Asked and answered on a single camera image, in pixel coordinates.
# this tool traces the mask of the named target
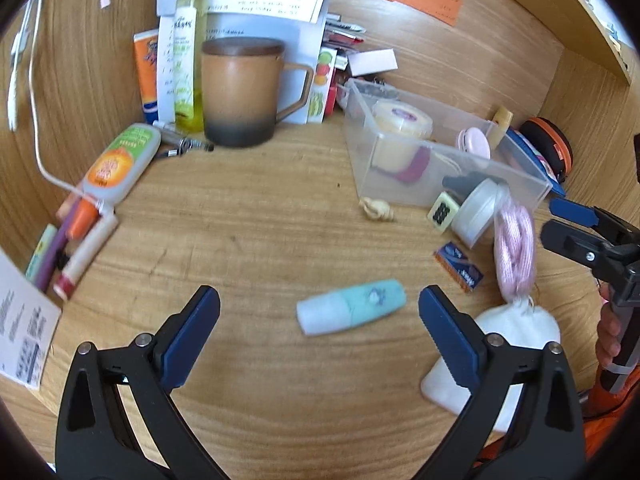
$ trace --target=brown mug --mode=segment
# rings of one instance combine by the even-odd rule
[[[309,98],[314,69],[284,62],[285,44],[269,38],[219,38],[202,44],[202,108],[207,139],[245,148],[273,137],[276,123]],[[283,70],[305,70],[302,96],[278,111]]]

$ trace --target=mug handle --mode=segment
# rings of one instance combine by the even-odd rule
[[[309,65],[303,65],[301,63],[285,63],[283,70],[304,70],[306,72],[305,76],[305,86],[302,89],[302,95],[300,99],[298,99],[292,105],[287,106],[284,110],[281,110],[276,115],[276,122],[279,123],[285,117],[290,116],[293,112],[300,110],[304,105],[306,105],[306,101],[309,99],[309,92],[311,92],[311,83],[314,78],[314,69]]]

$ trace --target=blue gripper pad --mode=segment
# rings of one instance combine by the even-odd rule
[[[184,311],[188,309],[191,309],[190,314],[161,357],[160,384],[168,393],[187,381],[204,343],[220,317],[220,296],[215,288],[201,286]]]
[[[484,366],[482,330],[471,316],[460,313],[436,285],[420,293],[418,312],[456,384],[473,393],[480,385]]]
[[[583,227],[594,228],[598,225],[598,216],[591,207],[583,206],[565,198],[552,198],[549,211],[554,216],[564,218]]]

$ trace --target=green spray bottle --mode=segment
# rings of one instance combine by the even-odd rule
[[[174,106],[179,129],[204,130],[202,53],[207,32],[207,0],[178,0],[174,17]]]

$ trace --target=purple label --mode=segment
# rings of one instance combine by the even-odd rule
[[[400,108],[393,108],[391,110],[391,113],[393,115],[396,115],[396,116],[404,119],[405,121],[411,121],[412,123],[415,123],[415,121],[418,120],[418,118],[415,115],[413,115],[413,114],[411,114],[411,113],[409,113],[409,112],[407,112],[405,110],[401,110]]]

